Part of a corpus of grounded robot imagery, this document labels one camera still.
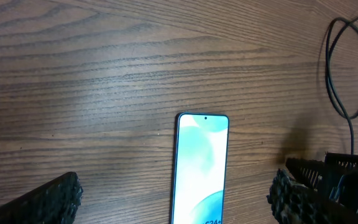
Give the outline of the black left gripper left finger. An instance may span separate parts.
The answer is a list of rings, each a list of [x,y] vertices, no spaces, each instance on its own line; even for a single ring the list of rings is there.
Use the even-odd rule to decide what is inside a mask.
[[[82,194],[77,174],[67,172],[0,206],[0,223],[72,224]]]

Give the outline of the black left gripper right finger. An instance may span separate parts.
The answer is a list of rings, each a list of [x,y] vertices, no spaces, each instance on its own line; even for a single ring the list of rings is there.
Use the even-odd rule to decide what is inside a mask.
[[[358,224],[358,214],[319,196],[279,169],[267,195],[279,224]]]

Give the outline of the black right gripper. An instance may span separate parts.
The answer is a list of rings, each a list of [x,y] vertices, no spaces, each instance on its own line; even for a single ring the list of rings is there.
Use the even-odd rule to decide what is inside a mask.
[[[328,152],[324,162],[288,158],[296,181],[358,214],[358,155]]]

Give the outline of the blue Galaxy smartphone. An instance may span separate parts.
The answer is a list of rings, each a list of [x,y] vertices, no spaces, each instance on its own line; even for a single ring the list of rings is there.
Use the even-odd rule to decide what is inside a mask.
[[[177,114],[170,224],[223,222],[228,139],[224,114]]]

